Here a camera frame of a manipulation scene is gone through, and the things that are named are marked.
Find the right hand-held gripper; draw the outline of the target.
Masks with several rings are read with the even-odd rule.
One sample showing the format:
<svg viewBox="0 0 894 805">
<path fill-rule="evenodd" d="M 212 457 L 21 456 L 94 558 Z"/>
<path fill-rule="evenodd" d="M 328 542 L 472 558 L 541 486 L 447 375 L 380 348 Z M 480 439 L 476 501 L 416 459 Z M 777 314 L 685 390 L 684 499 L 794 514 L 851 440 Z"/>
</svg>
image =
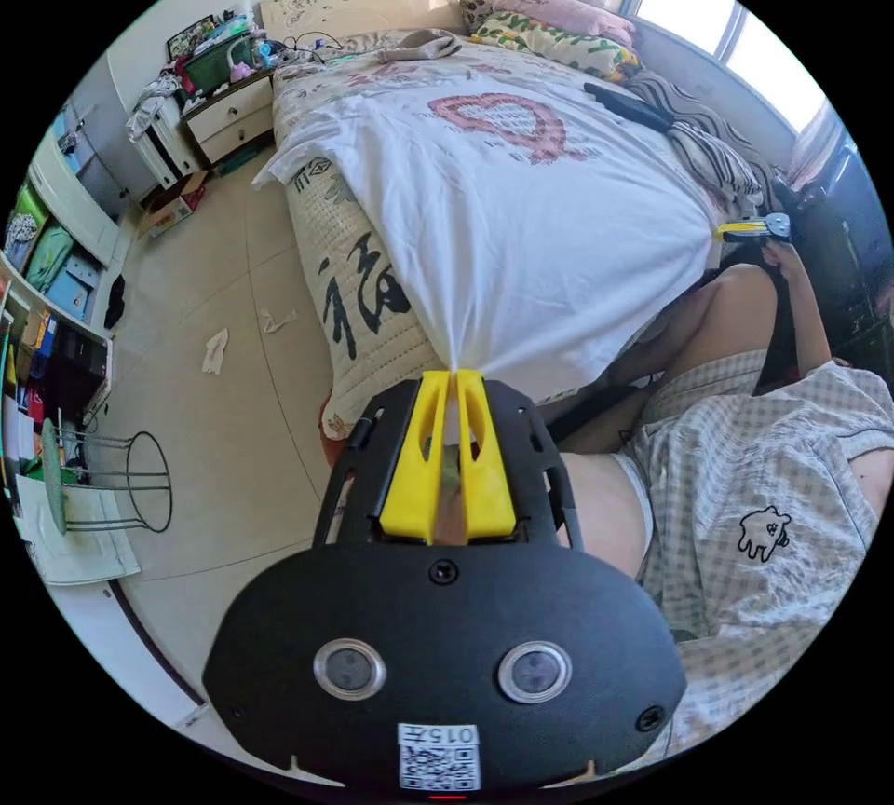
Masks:
<svg viewBox="0 0 894 805">
<path fill-rule="evenodd" d="M 787 213 L 773 212 L 765 222 L 734 222 L 719 225 L 715 237 L 723 242 L 743 242 L 749 239 L 790 240 L 791 219 Z"/>
</svg>

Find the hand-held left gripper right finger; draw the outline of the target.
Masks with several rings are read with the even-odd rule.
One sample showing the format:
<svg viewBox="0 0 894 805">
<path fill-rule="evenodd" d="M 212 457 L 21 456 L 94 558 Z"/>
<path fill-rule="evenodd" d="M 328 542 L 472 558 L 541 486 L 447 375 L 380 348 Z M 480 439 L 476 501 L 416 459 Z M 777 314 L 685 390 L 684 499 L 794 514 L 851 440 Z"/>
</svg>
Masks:
<svg viewBox="0 0 894 805">
<path fill-rule="evenodd" d="M 516 513 L 481 373 L 459 370 L 455 392 L 465 540 L 507 539 Z"/>
</svg>

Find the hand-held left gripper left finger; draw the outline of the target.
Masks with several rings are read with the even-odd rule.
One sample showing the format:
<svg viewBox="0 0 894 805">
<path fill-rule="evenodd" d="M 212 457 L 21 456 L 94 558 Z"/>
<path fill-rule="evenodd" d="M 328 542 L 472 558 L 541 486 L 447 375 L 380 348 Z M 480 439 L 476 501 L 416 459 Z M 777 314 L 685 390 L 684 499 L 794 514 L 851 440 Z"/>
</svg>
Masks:
<svg viewBox="0 0 894 805">
<path fill-rule="evenodd" d="M 392 538 L 435 536 L 448 394 L 447 371 L 423 374 L 379 515 L 382 531 Z"/>
</svg>

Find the person's right hand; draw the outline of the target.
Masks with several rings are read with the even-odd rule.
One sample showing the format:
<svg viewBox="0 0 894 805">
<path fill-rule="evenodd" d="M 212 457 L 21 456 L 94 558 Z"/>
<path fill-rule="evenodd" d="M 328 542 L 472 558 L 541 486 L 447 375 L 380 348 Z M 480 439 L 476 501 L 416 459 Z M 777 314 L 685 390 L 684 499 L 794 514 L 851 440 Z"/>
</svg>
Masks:
<svg viewBox="0 0 894 805">
<path fill-rule="evenodd" d="M 790 288 L 811 289 L 806 267 L 790 243 L 779 239 L 766 239 L 762 245 L 762 256 L 768 265 L 779 271 Z"/>
</svg>

